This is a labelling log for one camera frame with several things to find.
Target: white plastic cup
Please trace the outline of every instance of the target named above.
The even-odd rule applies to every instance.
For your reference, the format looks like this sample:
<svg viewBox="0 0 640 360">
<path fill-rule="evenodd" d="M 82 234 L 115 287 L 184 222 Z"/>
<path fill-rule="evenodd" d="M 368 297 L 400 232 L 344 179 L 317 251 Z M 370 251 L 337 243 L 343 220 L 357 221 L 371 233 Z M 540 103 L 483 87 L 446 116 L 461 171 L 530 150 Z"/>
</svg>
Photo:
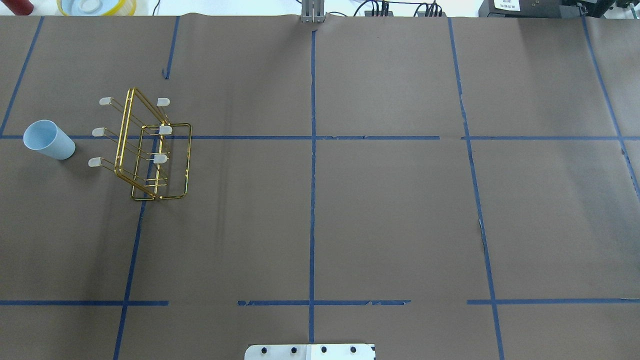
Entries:
<svg viewBox="0 0 640 360">
<path fill-rule="evenodd" d="M 29 125 L 22 141 L 29 149 L 58 160 L 67 159 L 76 151 L 74 141 L 51 120 L 38 120 Z"/>
</svg>

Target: red bottle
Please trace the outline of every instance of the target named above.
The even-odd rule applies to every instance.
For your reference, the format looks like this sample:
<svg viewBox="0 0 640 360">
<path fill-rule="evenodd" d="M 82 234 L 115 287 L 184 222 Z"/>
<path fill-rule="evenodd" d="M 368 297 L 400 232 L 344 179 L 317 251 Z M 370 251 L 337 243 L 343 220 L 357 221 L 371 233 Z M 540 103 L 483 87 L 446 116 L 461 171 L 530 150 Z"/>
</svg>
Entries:
<svg viewBox="0 0 640 360">
<path fill-rule="evenodd" d="M 15 15 L 29 15 L 33 12 L 33 4 L 29 0 L 2 0 L 2 2 Z"/>
</svg>

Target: white rubber foot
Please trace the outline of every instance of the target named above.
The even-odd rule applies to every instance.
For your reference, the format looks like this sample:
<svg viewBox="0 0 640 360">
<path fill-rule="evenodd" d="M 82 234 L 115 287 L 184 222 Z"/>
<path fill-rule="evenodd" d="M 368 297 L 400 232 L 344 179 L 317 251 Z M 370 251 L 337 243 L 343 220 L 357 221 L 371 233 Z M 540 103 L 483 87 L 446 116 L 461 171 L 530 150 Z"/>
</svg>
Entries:
<svg viewBox="0 0 640 360">
<path fill-rule="evenodd" d="M 154 155 L 154 164 L 164 164 L 169 160 L 169 157 L 164 154 L 156 154 Z"/>
<path fill-rule="evenodd" d="M 100 166 L 102 166 L 102 158 L 89 159 L 89 167 L 100 167 Z"/>
<path fill-rule="evenodd" d="M 169 98 L 167 98 L 167 97 L 158 97 L 158 106 L 160 108 L 162 108 L 164 106 L 169 106 L 169 104 L 171 104 L 171 100 L 169 100 Z"/>
<path fill-rule="evenodd" d="M 170 135 L 173 132 L 173 128 L 167 125 L 160 125 L 158 129 L 158 135 Z"/>
<path fill-rule="evenodd" d="M 100 136 L 104 136 L 104 132 L 106 130 L 107 130 L 106 127 L 96 127 L 91 132 L 91 136 L 93 136 L 94 138 L 99 138 Z"/>
<path fill-rule="evenodd" d="M 113 100 L 112 97 L 103 97 L 100 99 L 100 105 L 105 106 L 105 105 L 111 105 L 111 100 Z"/>
</svg>

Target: blue tape line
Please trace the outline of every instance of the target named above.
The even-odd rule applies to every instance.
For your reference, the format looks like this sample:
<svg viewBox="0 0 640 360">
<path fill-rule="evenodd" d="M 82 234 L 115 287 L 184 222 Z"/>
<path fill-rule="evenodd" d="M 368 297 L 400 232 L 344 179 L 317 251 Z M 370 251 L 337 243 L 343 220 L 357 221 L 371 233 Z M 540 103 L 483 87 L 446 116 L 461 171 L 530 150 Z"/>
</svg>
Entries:
<svg viewBox="0 0 640 360">
<path fill-rule="evenodd" d="M 607 103 L 607 108 L 609 109 L 609 115 L 611 116 L 611 121 L 613 121 L 613 127 L 616 129 L 616 135 L 618 135 L 618 140 L 620 141 L 620 147 L 622 149 L 622 153 L 625 157 L 625 161 L 627 162 L 627 169 L 629 171 L 629 176 L 631 177 L 631 181 L 634 184 L 634 190 L 636 191 L 636 197 L 638 201 L 640 201 L 640 186 L 638 186 L 638 181 L 636 178 L 636 172 L 634 171 L 633 166 L 631 165 L 631 160 L 629 159 L 629 153 L 627 151 L 627 146 L 625 145 L 625 141 L 622 137 L 622 133 L 620 132 L 620 126 L 618 125 L 618 119 L 616 118 L 616 114 L 613 112 L 613 107 L 611 106 L 611 100 L 609 98 L 609 93 L 607 92 L 607 87 L 604 85 L 604 81 L 602 80 L 602 75 L 600 73 L 600 67 L 598 66 L 598 61 L 596 60 L 595 53 L 593 52 L 593 46 L 591 46 L 591 37 L 589 36 L 589 29 L 587 27 L 587 21 L 582 17 L 582 28 L 584 30 L 584 37 L 587 40 L 587 47 L 589 48 L 589 54 L 591 55 L 591 61 L 593 62 L 593 67 L 596 70 L 596 75 L 598 76 L 598 82 L 600 83 L 600 88 L 602 89 L 602 94 L 604 95 L 605 102 Z"/>
<path fill-rule="evenodd" d="M 314 300 L 314 306 L 403 306 L 411 300 Z M 249 300 L 238 301 L 238 306 L 308 306 L 309 300 Z"/>
<path fill-rule="evenodd" d="M 439 136 L 318 136 L 318 140 L 439 140 Z"/>
<path fill-rule="evenodd" d="M 33 53 L 33 48 L 36 46 L 36 41 L 38 40 L 38 35 L 40 34 L 40 29 L 42 29 L 42 22 L 44 21 L 44 16 L 40 17 L 40 21 L 38 22 L 38 27 L 36 28 L 35 34 L 33 34 L 33 39 L 31 40 L 31 46 L 29 46 L 29 51 L 27 52 L 27 57 L 24 59 L 24 63 L 22 64 L 22 70 L 20 70 L 20 75 L 18 76 L 18 81 L 15 82 L 15 87 L 13 88 L 13 93 L 11 94 L 11 99 L 9 100 L 9 105 L 6 107 L 6 112 L 4 113 L 4 119 L 2 120 L 2 125 L 0 125 L 0 138 L 3 137 L 4 128 L 6 127 L 7 121 L 9 121 L 9 114 L 11 114 L 11 108 L 13 107 L 13 102 L 15 101 L 15 97 L 18 95 L 18 90 L 20 89 L 20 84 L 22 83 L 22 78 L 24 77 L 24 72 L 27 70 L 27 64 L 29 63 L 29 59 L 31 59 L 31 54 Z"/>
<path fill-rule="evenodd" d="M 476 197 L 476 208 L 478 213 L 478 220 L 480 222 L 480 233 L 482 236 L 482 243 L 484 247 L 484 267 L 486 270 L 486 277 L 489 284 L 489 294 L 491 296 L 491 300 L 495 302 L 495 290 L 493 288 L 493 274 L 491 271 L 491 261 L 489 258 L 489 247 L 486 242 L 486 233 L 484 231 L 484 218 L 482 215 L 482 205 L 480 203 L 480 191 L 478 190 L 477 185 L 477 177 L 476 177 L 476 166 L 474 165 L 474 156 L 473 150 L 471 148 L 471 135 L 469 133 L 469 126 L 467 122 L 467 111 L 465 110 L 465 105 L 462 101 L 462 82 L 460 80 L 460 68 L 458 66 L 458 52 L 456 51 L 456 41 L 453 35 L 453 23 L 451 22 L 451 18 L 447 18 L 449 21 L 449 38 L 451 39 L 451 52 L 453 53 L 453 65 L 456 71 L 456 82 L 458 85 L 458 97 L 460 98 L 460 111 L 462 112 L 463 124 L 465 126 L 465 138 L 467 143 L 467 153 L 469 157 L 469 166 L 471 168 L 471 179 L 473 180 L 474 185 L 474 195 Z M 495 338 L 498 345 L 498 355 L 500 360 L 504 360 L 504 349 L 502 347 L 502 333 L 500 331 L 500 319 L 498 317 L 498 307 L 495 303 L 492 304 L 492 312 L 493 312 L 493 326 L 495 328 Z"/>
<path fill-rule="evenodd" d="M 166 73 L 164 73 L 164 69 L 162 70 L 162 75 L 165 80 L 169 79 L 169 75 L 171 74 L 171 64 L 173 63 L 173 51 L 175 50 L 175 39 L 178 37 L 178 24 L 180 24 L 180 17 L 175 17 L 175 25 L 173 26 L 173 39 L 171 41 L 171 51 L 169 52 L 169 61 L 166 64 Z"/>
<path fill-rule="evenodd" d="M 239 301 L 238 306 L 308 306 L 309 300 L 249 300 Z"/>
<path fill-rule="evenodd" d="M 186 139 L 186 136 L 176 135 L 167 138 Z M 261 135 L 195 135 L 194 140 L 311 140 L 311 136 L 261 136 Z"/>
<path fill-rule="evenodd" d="M 169 306 L 166 300 L 136 300 L 128 301 L 128 306 Z"/>
<path fill-rule="evenodd" d="M 316 30 L 311 32 L 311 206 L 309 227 L 309 343 L 314 343 L 316 285 Z"/>
<path fill-rule="evenodd" d="M 471 136 L 471 140 L 584 140 L 604 141 L 618 140 L 617 136 Z"/>
<path fill-rule="evenodd" d="M 153 151 L 156 150 L 158 139 L 154 137 L 154 143 L 152 145 Z M 147 179 L 150 178 L 152 169 L 152 163 L 149 163 L 147 168 Z M 118 336 L 116 337 L 116 346 L 113 351 L 113 360 L 118 360 L 120 355 L 120 345 L 122 344 L 122 334 L 124 333 L 124 324 L 127 321 L 127 308 L 129 302 L 129 295 L 131 294 L 131 284 L 133 283 L 133 272 L 136 269 L 136 259 L 138 257 L 138 247 L 140 246 L 140 234 L 142 233 L 142 220 L 145 216 L 145 209 L 147 208 L 147 202 L 143 201 L 140 205 L 140 215 L 138 217 L 138 226 L 136 228 L 136 238 L 133 241 L 133 250 L 131 252 L 131 262 L 129 263 L 129 275 L 127 276 L 127 286 L 124 291 L 124 304 L 122 306 L 122 312 L 120 313 L 120 325 L 118 326 Z"/>
<path fill-rule="evenodd" d="M 109 140 L 105 136 L 94 137 L 92 135 L 69 135 L 74 140 Z M 5 139 L 22 139 L 22 135 L 5 135 Z M 155 136 L 145 135 L 144 139 L 153 139 Z M 169 140 L 186 140 L 187 135 L 166 135 Z M 313 140 L 313 136 L 305 135 L 193 135 L 194 140 Z M 129 135 L 127 139 L 138 140 L 139 135 Z M 316 140 L 440 140 L 439 136 L 316 136 Z"/>
<path fill-rule="evenodd" d="M 365 305 L 382 305 L 382 306 L 403 306 L 407 305 L 411 300 L 316 300 L 318 306 L 365 306 Z"/>
<path fill-rule="evenodd" d="M 0 306 L 122 306 L 123 302 L 91 300 L 0 300 Z"/>
<path fill-rule="evenodd" d="M 467 300 L 467 305 L 640 304 L 640 299 L 497 299 Z"/>
<path fill-rule="evenodd" d="M 0 306 L 123 306 L 121 300 L 0 300 Z M 130 301 L 129 306 L 169 306 L 168 301 Z"/>
<path fill-rule="evenodd" d="M 116 337 L 116 347 L 113 351 L 113 360 L 118 360 L 118 356 L 120 356 L 120 345 L 122 344 L 122 333 L 124 332 L 124 323 L 127 319 L 127 306 L 122 306 L 122 311 L 120 312 L 120 325 L 118 325 L 118 336 Z"/>
</svg>

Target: mounting plate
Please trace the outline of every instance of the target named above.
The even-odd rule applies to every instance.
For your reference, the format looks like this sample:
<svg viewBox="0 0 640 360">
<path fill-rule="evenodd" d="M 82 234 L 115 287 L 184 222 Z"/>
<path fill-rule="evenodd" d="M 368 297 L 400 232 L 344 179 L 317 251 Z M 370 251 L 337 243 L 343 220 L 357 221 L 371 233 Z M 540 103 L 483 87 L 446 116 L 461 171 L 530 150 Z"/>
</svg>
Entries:
<svg viewBox="0 0 640 360">
<path fill-rule="evenodd" d="M 375 360 L 371 344 L 251 345 L 244 360 Z"/>
<path fill-rule="evenodd" d="M 373 15 L 371 15 L 372 13 L 373 13 L 373 10 L 365 10 L 364 11 L 364 15 L 365 16 L 373 16 Z M 394 12 L 393 11 L 389 11 L 389 15 L 388 16 L 393 16 L 393 15 L 394 15 Z"/>
</svg>

